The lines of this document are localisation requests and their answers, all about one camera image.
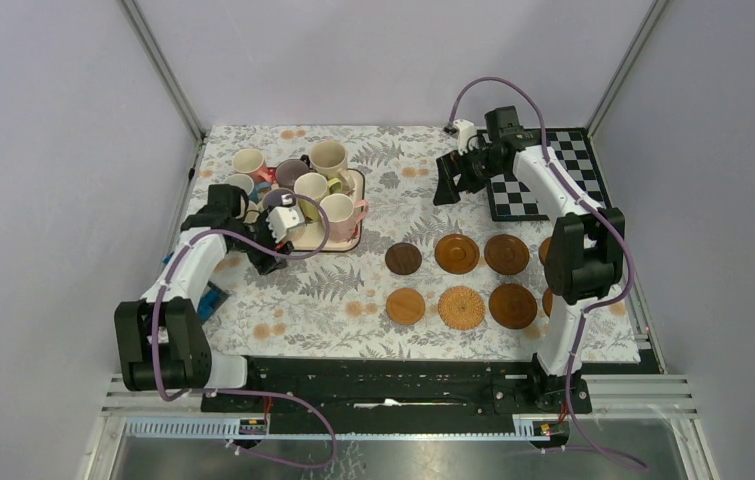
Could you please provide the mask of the black white chessboard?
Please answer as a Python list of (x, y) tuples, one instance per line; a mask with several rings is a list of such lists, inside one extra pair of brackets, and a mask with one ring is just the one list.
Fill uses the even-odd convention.
[(489, 181), (494, 221), (547, 220), (563, 212), (581, 215), (577, 196), (597, 210), (612, 206), (586, 130), (550, 129), (547, 143), (547, 158), (540, 147), (532, 147), (516, 156), (511, 172)]

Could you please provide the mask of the cream tray with black rim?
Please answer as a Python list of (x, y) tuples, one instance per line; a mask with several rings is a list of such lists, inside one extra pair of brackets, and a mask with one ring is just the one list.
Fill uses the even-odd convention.
[[(364, 180), (362, 174), (358, 171), (354, 171), (353, 180), (353, 194), (347, 196), (355, 201), (363, 200)], [(350, 241), (334, 242), (330, 239), (329, 229), (325, 225), (327, 217), (323, 209), (320, 207), (320, 203), (317, 204), (312, 199), (298, 194), (295, 194), (295, 197), (297, 200), (306, 200), (315, 205), (321, 215), (320, 221), (310, 221), (306, 219), (306, 226), (302, 235), (294, 242), (290, 242), (296, 251), (306, 252), (321, 249), (326, 252), (346, 252), (356, 246), (359, 241), (359, 226), (355, 236)], [(243, 218), (249, 202), (248, 195), (239, 187), (227, 185), (225, 183), (215, 184), (209, 187), (207, 203), (210, 206), (220, 207), (225, 214), (234, 218), (238, 222), (245, 223)], [(256, 222), (259, 222), (263, 226), (268, 226), (266, 220), (269, 210), (263, 209), (262, 202), (259, 205), (259, 210), (260, 215)]]

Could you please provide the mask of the dark walnut coaster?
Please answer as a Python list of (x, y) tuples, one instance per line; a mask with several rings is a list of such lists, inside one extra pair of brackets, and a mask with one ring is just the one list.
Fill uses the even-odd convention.
[(384, 255), (387, 268), (396, 275), (411, 275), (422, 264), (419, 248), (408, 242), (399, 242), (389, 247)]

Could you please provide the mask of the light bamboo coaster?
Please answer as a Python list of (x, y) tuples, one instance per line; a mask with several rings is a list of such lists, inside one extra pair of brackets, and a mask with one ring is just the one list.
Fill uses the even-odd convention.
[(414, 289), (400, 288), (387, 297), (386, 313), (396, 324), (414, 325), (424, 317), (425, 312), (425, 299)]

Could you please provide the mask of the brown ridged wooden coaster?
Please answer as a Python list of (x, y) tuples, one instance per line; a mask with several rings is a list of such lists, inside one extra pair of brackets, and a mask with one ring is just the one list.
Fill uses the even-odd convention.
[(524, 329), (536, 319), (538, 305), (533, 294), (518, 284), (497, 287), (488, 301), (494, 320), (507, 329)]

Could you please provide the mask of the woven rattan coaster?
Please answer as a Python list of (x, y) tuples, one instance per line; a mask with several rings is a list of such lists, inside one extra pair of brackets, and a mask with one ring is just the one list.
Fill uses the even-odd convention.
[(438, 313), (448, 327), (466, 331), (478, 327), (484, 321), (486, 307), (476, 291), (456, 286), (448, 288), (441, 295)]

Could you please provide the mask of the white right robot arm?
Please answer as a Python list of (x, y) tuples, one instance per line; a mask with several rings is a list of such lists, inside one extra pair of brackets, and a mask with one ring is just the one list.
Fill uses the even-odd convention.
[(527, 186), (540, 212), (554, 225), (544, 261), (553, 295), (550, 332), (534, 354), (526, 396), (536, 410), (550, 412), (577, 382), (583, 330), (589, 311), (610, 297), (623, 276), (625, 218), (605, 208), (568, 174), (548, 145), (547, 135), (533, 135), (520, 124), (513, 107), (485, 116), (486, 133), (466, 120), (447, 127), (456, 149), (437, 158), (436, 206), (455, 204), (491, 179), (510, 174)]

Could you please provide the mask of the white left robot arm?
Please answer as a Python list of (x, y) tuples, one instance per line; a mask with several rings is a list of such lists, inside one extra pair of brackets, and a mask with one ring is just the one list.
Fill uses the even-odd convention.
[(202, 298), (215, 267), (232, 251), (242, 252), (261, 275), (286, 267), (293, 251), (287, 236), (303, 226), (293, 201), (247, 222), (247, 195), (217, 184), (207, 202), (186, 217), (173, 253), (154, 285), (140, 299), (120, 303), (114, 313), (121, 373), (130, 391), (225, 389), (241, 411), (262, 401), (263, 385), (248, 374), (243, 356), (212, 351), (202, 328)]

